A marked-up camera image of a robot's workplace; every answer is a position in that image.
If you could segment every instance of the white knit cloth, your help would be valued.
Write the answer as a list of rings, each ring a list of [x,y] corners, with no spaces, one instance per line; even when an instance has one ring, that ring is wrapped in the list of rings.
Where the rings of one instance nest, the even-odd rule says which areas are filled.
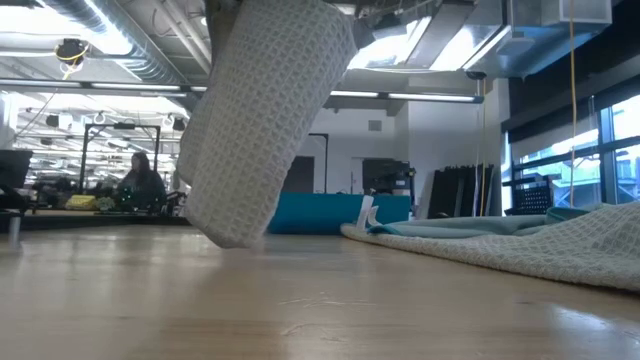
[[[192,185],[187,218],[217,245],[261,238],[291,162],[357,52],[352,27],[320,0],[243,1],[178,162]]]
[[[606,206],[529,236],[428,239],[369,235],[354,240],[514,273],[640,292],[640,203]]]

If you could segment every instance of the ceiling duct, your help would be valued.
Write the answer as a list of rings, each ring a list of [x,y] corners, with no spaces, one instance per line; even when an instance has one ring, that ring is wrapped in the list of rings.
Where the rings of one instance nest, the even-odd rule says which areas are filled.
[[[575,47],[580,47],[602,32],[612,22],[611,0],[575,1]],[[483,44],[463,66],[497,77],[524,77],[546,68],[570,51],[570,0],[510,1],[503,8],[505,21],[494,36]],[[504,55],[501,49],[514,40],[527,39],[531,47],[524,52]]]
[[[70,21],[80,23],[93,32],[92,44],[103,52],[121,55],[122,60],[119,60],[119,64],[141,81],[158,84],[186,83],[182,74],[115,0],[42,2]],[[176,101],[191,111],[198,98],[190,94]]]
[[[407,60],[408,65],[430,68],[460,31],[476,7],[475,0],[443,0]]]

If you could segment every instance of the wooden table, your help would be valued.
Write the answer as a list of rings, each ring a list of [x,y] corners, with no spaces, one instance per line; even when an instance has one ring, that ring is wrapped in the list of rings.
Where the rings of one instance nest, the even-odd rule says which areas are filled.
[[[640,298],[338,237],[190,227],[0,248],[2,359],[640,359]]]

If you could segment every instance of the teal mat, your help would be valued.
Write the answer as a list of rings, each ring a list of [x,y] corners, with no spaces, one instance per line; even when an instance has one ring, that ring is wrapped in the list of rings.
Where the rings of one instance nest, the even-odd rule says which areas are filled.
[[[272,234],[340,235],[340,225],[355,223],[363,195],[282,193],[268,231]],[[381,223],[409,219],[408,196],[374,196]]]

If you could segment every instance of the woman with dark hair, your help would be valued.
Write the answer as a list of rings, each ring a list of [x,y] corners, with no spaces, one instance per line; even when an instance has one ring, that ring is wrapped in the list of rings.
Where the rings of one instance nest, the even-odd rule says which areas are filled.
[[[162,206],[167,196],[162,178],[151,170],[149,158],[143,152],[131,157],[131,171],[118,184],[118,193],[126,194],[127,198],[123,200],[138,209],[156,204]]]

